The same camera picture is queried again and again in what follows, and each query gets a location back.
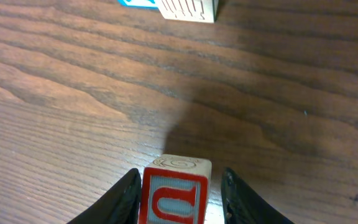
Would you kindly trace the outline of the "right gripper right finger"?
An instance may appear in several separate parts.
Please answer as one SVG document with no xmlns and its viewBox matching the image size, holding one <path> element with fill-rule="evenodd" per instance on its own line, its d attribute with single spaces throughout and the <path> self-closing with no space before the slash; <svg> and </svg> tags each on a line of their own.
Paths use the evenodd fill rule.
<svg viewBox="0 0 358 224">
<path fill-rule="evenodd" d="M 294 224 L 228 167 L 223 171 L 221 196 L 225 224 Z"/>
</svg>

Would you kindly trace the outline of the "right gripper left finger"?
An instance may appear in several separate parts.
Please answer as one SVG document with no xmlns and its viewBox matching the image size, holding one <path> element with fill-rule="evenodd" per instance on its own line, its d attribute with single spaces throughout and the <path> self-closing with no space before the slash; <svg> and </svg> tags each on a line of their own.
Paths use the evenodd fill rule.
<svg viewBox="0 0 358 224">
<path fill-rule="evenodd" d="M 137 224 L 140 200 L 141 177 L 133 168 L 68 224 Z"/>
</svg>

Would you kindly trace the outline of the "red letter U block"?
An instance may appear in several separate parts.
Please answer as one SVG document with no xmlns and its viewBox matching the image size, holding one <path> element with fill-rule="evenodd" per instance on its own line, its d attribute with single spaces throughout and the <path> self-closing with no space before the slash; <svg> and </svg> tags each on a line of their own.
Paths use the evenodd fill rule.
<svg viewBox="0 0 358 224">
<path fill-rule="evenodd" d="M 203 224 L 212 163 L 162 154 L 145 169 L 139 224 Z"/>
</svg>

